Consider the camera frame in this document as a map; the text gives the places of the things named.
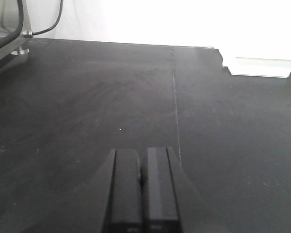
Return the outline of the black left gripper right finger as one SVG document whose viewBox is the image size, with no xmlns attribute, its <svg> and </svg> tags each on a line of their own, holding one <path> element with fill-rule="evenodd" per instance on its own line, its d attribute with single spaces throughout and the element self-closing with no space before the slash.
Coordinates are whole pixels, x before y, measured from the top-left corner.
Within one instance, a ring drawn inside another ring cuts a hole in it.
<svg viewBox="0 0 291 233">
<path fill-rule="evenodd" d="M 172 147 L 149 147 L 142 163 L 142 213 L 146 233 L 180 233 L 181 223 L 170 159 Z"/>
</svg>

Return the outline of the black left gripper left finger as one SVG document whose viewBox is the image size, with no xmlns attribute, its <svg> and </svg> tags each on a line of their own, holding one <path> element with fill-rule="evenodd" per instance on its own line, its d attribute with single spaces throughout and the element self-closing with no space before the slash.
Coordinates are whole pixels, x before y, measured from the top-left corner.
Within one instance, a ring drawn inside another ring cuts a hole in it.
<svg viewBox="0 0 291 233">
<path fill-rule="evenodd" d="M 141 233 L 141 172 L 135 149 L 114 151 L 111 188 L 103 233 Z"/>
</svg>

